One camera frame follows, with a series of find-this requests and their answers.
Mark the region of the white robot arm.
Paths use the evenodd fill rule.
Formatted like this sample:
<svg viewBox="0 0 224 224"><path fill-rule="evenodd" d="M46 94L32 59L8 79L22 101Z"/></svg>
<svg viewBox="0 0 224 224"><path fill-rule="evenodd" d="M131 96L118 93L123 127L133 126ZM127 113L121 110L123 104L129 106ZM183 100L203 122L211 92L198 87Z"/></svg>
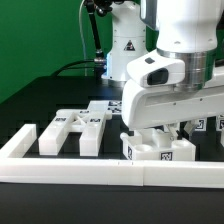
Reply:
<svg viewBox="0 0 224 224"><path fill-rule="evenodd" d="M131 130L224 114L224 68L215 67L224 0L141 0L156 48L127 64L122 120Z"/></svg>

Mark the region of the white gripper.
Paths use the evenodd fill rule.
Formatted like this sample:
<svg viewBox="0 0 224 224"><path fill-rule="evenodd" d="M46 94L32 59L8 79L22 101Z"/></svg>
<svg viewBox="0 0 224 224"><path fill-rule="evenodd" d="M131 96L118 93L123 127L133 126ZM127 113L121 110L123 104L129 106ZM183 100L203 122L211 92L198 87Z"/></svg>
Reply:
<svg viewBox="0 0 224 224"><path fill-rule="evenodd" d="M177 123L188 121L184 135L189 137L197 127L195 119L221 114L224 114L224 86L174 92L170 86L143 88L129 80L123 89L122 119L130 130L167 124L171 139L177 140Z"/></svg>

